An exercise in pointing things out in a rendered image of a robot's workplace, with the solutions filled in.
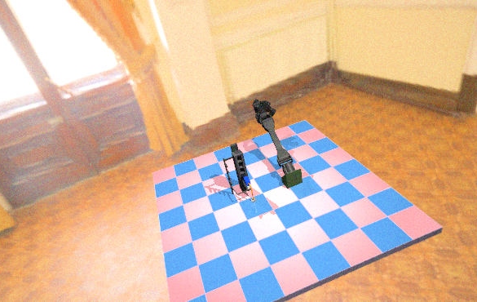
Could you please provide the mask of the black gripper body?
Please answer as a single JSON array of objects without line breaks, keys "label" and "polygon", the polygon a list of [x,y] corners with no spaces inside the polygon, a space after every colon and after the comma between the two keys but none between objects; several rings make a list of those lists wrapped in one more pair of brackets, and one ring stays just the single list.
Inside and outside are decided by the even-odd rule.
[{"label": "black gripper body", "polygon": [[[255,99],[255,101],[253,102],[253,104],[256,103],[256,102],[259,102],[259,100]],[[252,104],[252,105],[253,105],[253,104]],[[272,109],[272,108],[268,107],[268,110],[267,110],[267,111],[266,111],[265,109],[263,109],[263,110],[265,110],[265,113],[266,113],[266,112],[269,112],[269,115],[273,116],[273,115],[275,114],[276,110],[275,110],[275,109],[272,109],[272,110],[271,110],[271,109]]]}]

